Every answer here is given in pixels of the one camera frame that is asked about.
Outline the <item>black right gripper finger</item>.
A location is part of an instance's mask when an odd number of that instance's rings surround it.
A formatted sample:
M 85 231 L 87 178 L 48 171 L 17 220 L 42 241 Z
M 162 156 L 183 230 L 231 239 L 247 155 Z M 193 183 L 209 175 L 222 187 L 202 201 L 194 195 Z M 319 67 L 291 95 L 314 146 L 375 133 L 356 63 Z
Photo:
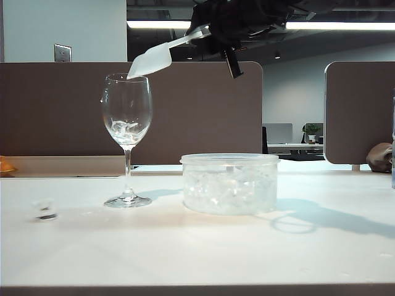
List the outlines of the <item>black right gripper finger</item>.
M 228 47 L 227 39 L 215 28 L 209 28 L 210 36 L 207 38 L 209 49 L 225 49 Z
M 202 2 L 196 4 L 193 7 L 190 30 L 193 31 L 197 27 L 209 24 L 216 8 L 216 2 Z

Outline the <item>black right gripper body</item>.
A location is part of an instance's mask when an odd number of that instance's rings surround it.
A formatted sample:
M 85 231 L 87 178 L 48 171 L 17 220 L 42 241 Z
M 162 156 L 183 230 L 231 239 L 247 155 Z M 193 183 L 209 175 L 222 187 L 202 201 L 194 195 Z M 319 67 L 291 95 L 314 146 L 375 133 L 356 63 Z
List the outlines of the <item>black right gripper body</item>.
M 294 14 L 316 12 L 313 1 L 212 1 L 217 8 L 211 18 L 211 28 L 215 28 L 228 41 L 228 47 L 220 49 L 226 60 L 232 78 L 243 73 L 240 70 L 236 51 L 241 48 L 241 40 L 284 27 Z

